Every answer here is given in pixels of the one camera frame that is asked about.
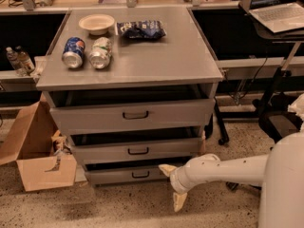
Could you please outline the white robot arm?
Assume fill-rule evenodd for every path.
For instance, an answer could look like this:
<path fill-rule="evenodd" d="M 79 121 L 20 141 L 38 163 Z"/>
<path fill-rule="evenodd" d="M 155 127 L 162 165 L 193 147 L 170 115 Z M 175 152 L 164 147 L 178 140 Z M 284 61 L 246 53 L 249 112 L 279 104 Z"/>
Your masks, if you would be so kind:
<path fill-rule="evenodd" d="M 304 228 L 303 132 L 286 136 L 267 155 L 222 161 L 206 154 L 181 167 L 161 164 L 159 168 L 174 188 L 175 211 L 195 186 L 228 181 L 261 188 L 258 228 Z"/>

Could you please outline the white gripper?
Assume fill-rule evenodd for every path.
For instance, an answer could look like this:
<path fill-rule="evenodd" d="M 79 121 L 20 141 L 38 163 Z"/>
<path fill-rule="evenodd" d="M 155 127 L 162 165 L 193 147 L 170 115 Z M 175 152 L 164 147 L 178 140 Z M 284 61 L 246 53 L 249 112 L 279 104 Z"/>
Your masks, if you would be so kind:
<path fill-rule="evenodd" d="M 216 179 L 216 168 L 220 158 L 215 154 L 206 154 L 188 161 L 185 165 L 177 166 L 160 164 L 159 168 L 166 177 L 170 176 L 173 189 L 174 211 L 179 212 L 187 198 L 187 192 L 199 184 Z"/>

